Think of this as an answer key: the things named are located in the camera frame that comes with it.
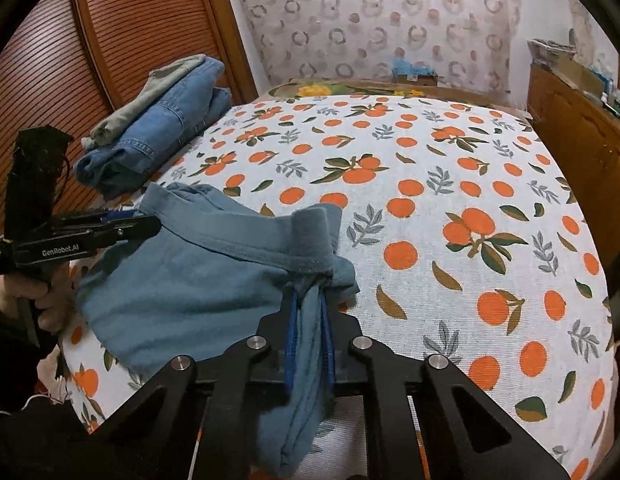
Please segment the person's left hand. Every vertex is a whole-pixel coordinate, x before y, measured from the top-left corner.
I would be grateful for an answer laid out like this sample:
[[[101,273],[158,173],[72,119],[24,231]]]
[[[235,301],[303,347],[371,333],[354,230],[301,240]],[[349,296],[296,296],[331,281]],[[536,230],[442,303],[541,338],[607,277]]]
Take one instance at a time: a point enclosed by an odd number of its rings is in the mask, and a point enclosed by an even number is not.
[[[48,282],[38,282],[19,274],[0,275],[0,312],[7,318],[19,317],[18,300],[33,300],[40,311],[37,323],[41,330],[63,330],[74,310],[74,290],[69,264],[58,266]]]

